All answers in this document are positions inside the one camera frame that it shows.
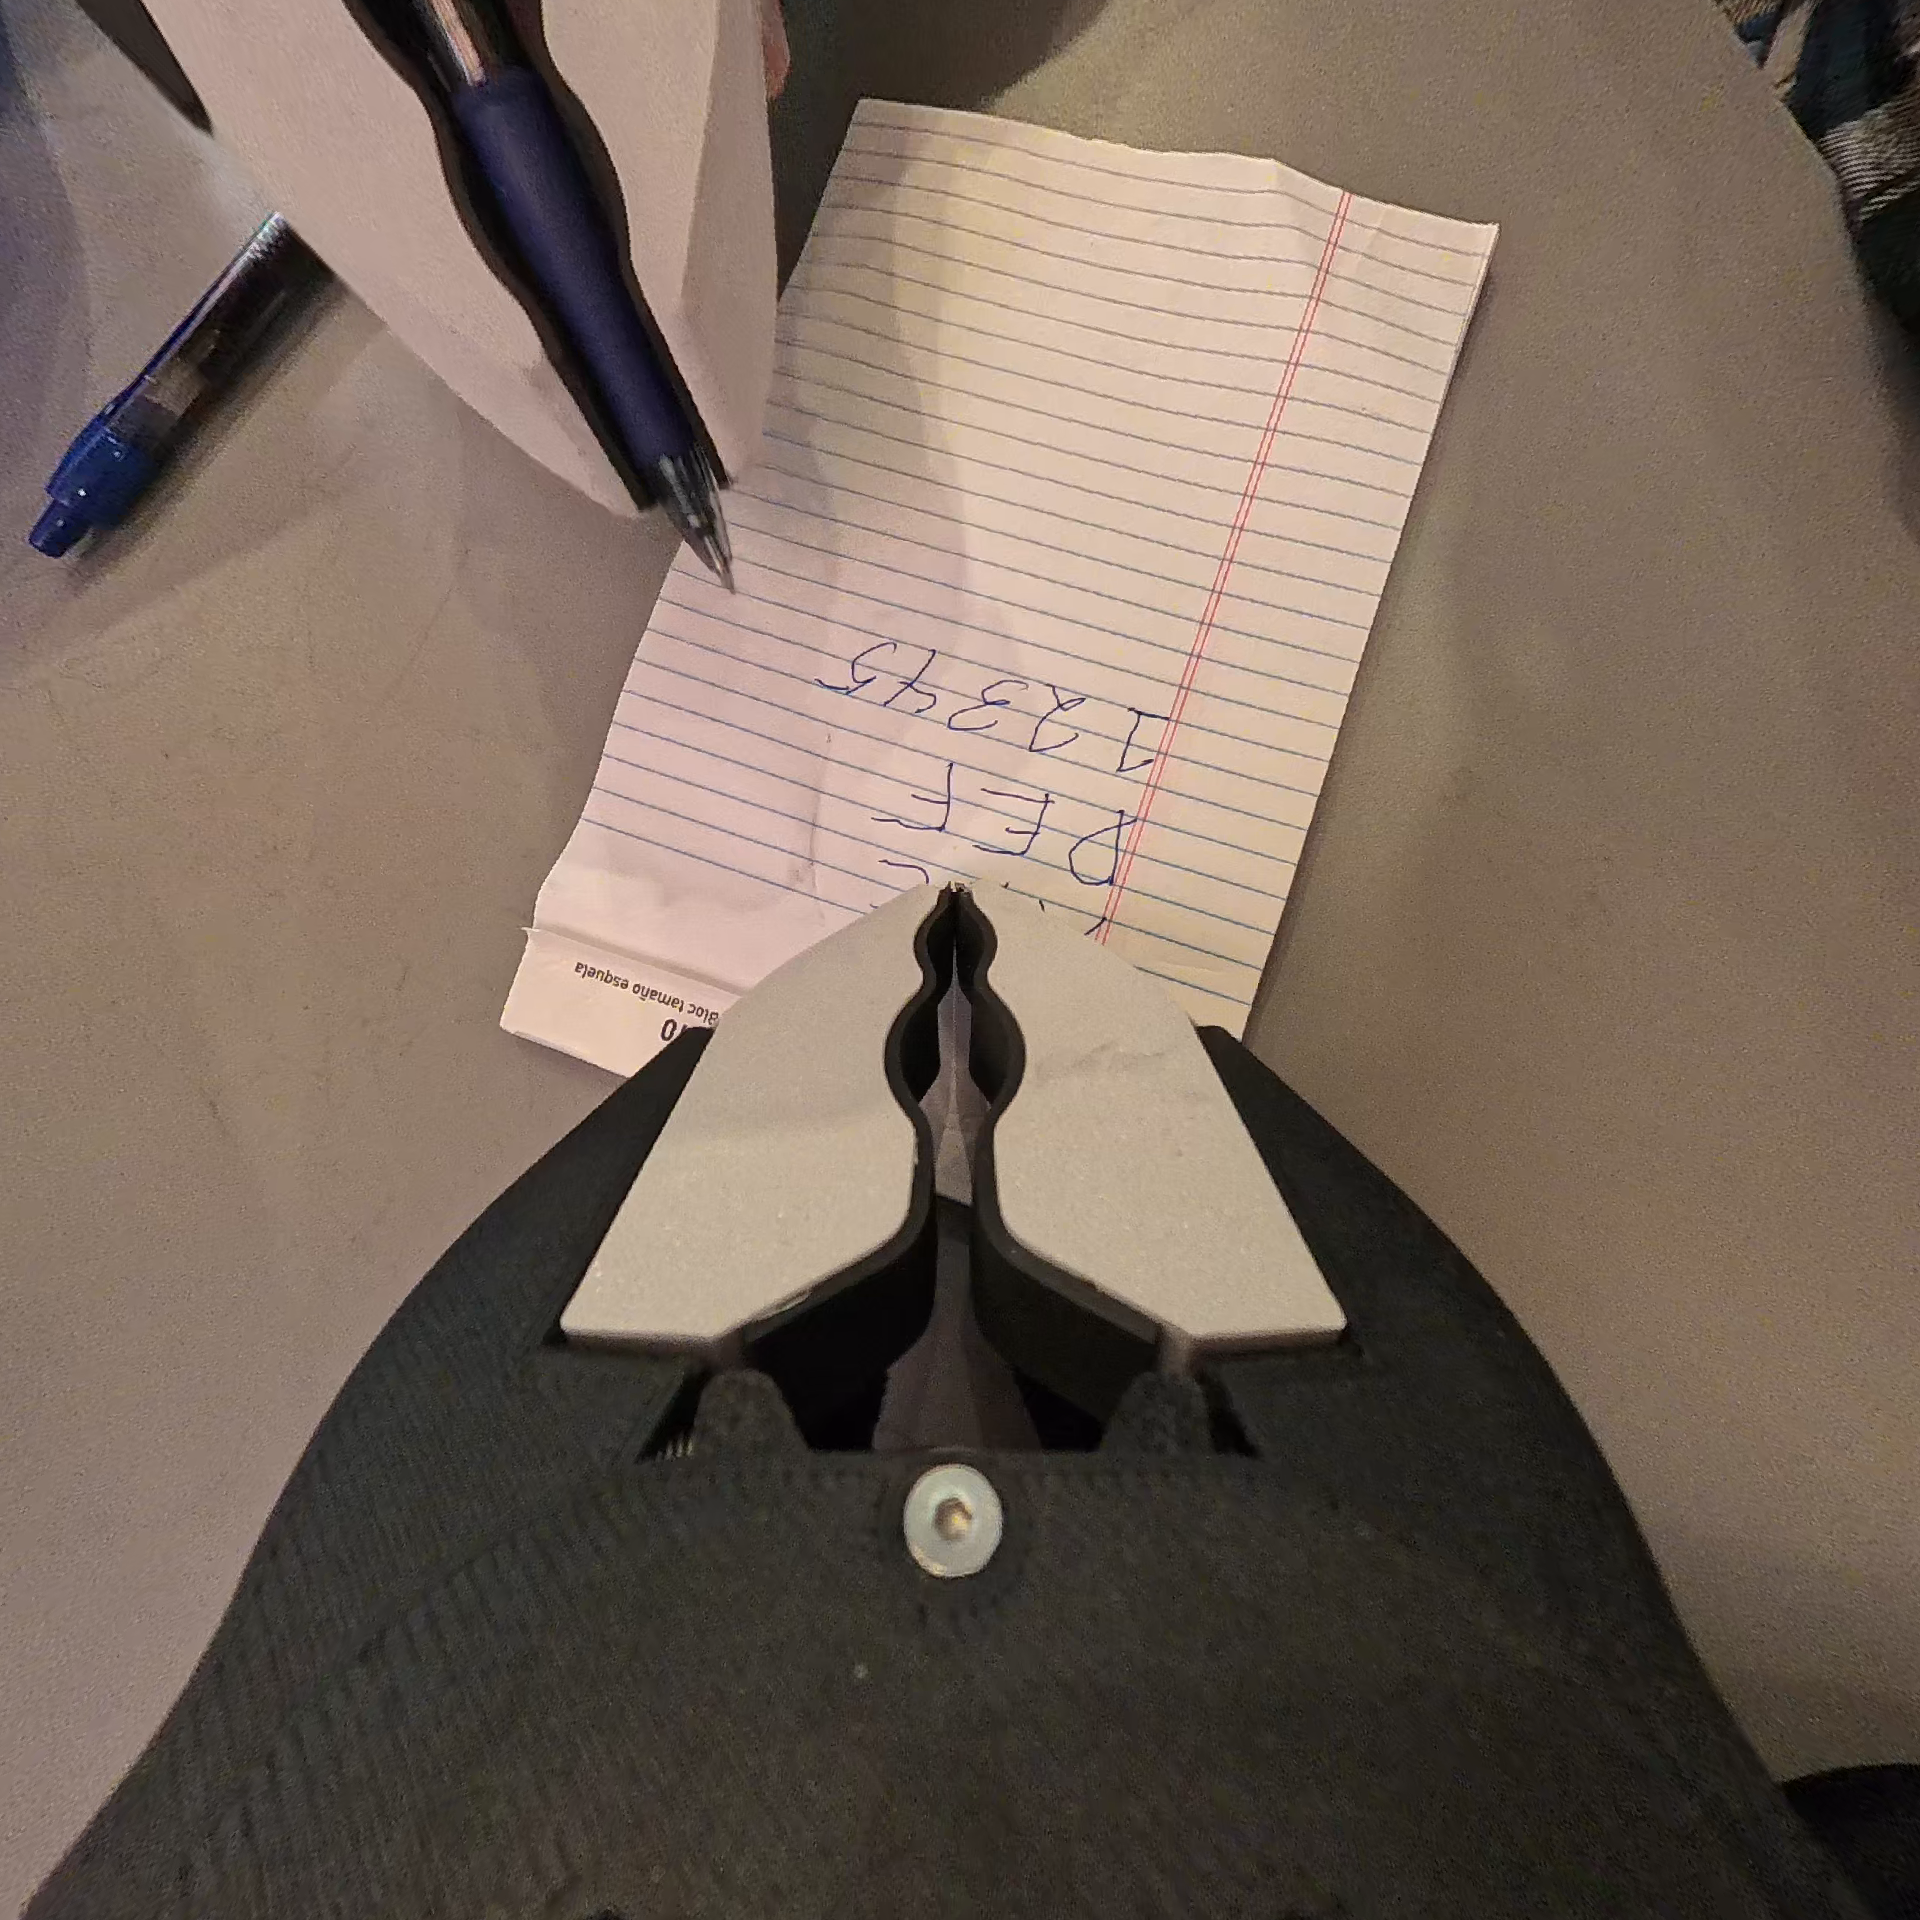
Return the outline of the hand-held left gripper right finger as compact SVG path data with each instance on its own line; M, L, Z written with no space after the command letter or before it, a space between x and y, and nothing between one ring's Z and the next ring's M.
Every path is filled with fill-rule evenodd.
M1193 1369L1348 1320L1197 1027L999 884L960 897L976 1313L1015 1369Z

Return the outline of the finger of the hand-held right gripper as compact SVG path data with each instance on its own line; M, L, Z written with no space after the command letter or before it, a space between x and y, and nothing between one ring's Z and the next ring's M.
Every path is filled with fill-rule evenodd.
M624 273L721 476L760 451L777 201L757 2L540 2L518 33L620 227Z
M480 419L621 520L620 481L448 191L425 103L337 2L156 2L163 41L299 239Z

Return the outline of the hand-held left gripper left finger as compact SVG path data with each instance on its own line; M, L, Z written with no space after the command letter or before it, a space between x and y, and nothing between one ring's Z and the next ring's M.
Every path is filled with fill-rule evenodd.
M568 1343L716 1361L905 1254L933 1199L950 905L910 890L720 1017L561 1311Z

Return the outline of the blue retractable pen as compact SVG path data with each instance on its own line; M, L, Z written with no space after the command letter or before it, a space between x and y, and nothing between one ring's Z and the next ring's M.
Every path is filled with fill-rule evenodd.
M543 74L503 6L355 6L436 130L456 211L535 324L621 488L734 587L720 483Z
M123 392L86 422L44 484L27 544L61 561L131 518L188 427L228 392L297 288L297 239L270 216Z

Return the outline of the white lined legal pad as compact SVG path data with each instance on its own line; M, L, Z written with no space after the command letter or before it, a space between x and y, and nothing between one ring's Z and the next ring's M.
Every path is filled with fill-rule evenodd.
M662 576L501 1028L624 1078L995 880L1244 1034L1497 236L861 102L731 586Z

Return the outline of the person's plaid shirt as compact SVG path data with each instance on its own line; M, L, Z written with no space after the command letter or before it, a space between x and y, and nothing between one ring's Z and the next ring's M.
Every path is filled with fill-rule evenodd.
M1719 11L1828 164L1862 273L1913 324L1917 6L1723 2Z

